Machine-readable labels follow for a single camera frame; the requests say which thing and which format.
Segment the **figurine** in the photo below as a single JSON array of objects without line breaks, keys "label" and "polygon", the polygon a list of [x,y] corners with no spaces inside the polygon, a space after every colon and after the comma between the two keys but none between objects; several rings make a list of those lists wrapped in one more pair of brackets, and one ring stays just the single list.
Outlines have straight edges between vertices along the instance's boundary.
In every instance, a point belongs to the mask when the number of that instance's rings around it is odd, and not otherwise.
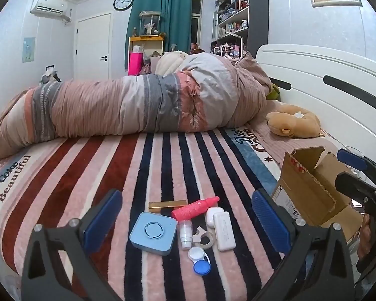
[{"label": "figurine", "polygon": [[155,23],[148,23],[145,25],[146,28],[146,35],[152,35],[152,29],[155,26]]}]

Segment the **glass display case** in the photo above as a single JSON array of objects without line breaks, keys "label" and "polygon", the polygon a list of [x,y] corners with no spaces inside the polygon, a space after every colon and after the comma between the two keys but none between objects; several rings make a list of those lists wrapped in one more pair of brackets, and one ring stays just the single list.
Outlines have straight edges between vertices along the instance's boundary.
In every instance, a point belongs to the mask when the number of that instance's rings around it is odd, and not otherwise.
[{"label": "glass display case", "polygon": [[139,36],[159,36],[160,34],[160,11],[142,11],[139,14],[141,24]]}]

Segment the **blue lid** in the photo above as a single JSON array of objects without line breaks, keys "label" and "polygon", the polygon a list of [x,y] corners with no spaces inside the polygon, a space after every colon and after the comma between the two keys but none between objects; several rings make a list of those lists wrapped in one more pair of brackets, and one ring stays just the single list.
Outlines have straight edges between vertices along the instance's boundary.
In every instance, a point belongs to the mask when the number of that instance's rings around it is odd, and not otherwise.
[{"label": "blue lid", "polygon": [[211,271],[211,265],[206,260],[199,260],[194,264],[194,272],[199,276],[205,276]]}]

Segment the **open cardboard box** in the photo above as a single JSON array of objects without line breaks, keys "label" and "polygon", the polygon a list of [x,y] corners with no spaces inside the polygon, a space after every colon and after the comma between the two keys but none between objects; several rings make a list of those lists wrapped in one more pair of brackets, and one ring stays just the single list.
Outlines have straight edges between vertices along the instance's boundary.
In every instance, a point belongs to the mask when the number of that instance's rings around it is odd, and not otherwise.
[{"label": "open cardboard box", "polygon": [[350,169],[333,153],[320,161],[323,151],[323,147],[314,147],[286,153],[272,198],[291,217],[301,217],[309,225],[327,228],[340,223],[349,241],[361,227],[363,216],[351,207],[349,197],[336,190],[334,181],[337,174]]}]

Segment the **blue square box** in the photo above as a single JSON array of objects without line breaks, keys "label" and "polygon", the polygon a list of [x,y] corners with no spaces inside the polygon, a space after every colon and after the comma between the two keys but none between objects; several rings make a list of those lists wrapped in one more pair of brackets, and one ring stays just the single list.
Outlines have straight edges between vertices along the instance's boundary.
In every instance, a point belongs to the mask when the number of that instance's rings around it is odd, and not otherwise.
[{"label": "blue square box", "polygon": [[138,249],[166,256],[171,252],[176,231],[175,219],[145,211],[139,215],[129,240]]}]

